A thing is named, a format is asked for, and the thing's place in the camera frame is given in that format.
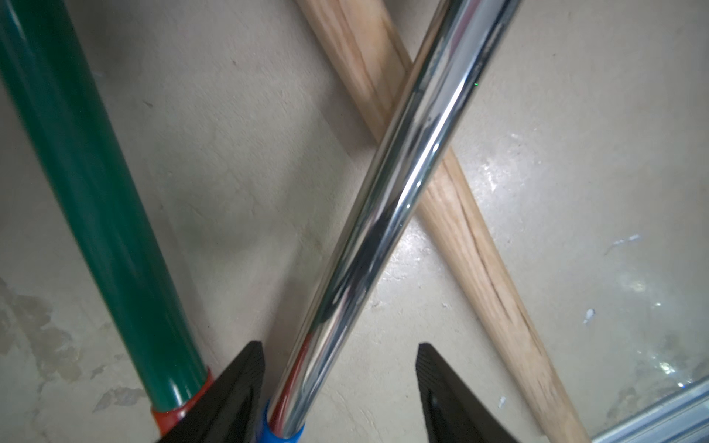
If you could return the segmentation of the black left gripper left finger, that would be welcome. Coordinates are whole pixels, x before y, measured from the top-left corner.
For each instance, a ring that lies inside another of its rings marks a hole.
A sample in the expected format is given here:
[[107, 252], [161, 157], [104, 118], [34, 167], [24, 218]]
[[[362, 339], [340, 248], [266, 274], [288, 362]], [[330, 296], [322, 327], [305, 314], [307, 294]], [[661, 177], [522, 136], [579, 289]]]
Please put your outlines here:
[[162, 443], [253, 441], [264, 373], [262, 343], [251, 341]]

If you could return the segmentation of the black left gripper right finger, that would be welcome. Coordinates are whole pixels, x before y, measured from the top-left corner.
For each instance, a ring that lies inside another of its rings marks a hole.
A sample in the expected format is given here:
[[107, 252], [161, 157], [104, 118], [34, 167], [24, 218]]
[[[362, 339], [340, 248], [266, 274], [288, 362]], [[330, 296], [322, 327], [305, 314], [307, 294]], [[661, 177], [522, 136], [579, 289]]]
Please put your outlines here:
[[430, 442], [515, 441], [432, 344], [418, 345], [415, 372]]

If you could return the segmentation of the chrome blue handled hoe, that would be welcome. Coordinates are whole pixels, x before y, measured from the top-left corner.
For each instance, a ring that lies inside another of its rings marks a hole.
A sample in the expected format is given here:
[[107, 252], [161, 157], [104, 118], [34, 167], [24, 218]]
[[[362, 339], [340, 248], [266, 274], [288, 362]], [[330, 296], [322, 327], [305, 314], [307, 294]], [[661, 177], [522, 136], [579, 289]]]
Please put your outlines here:
[[443, 1], [265, 410], [260, 442], [296, 442], [367, 299], [441, 163], [518, 5]]

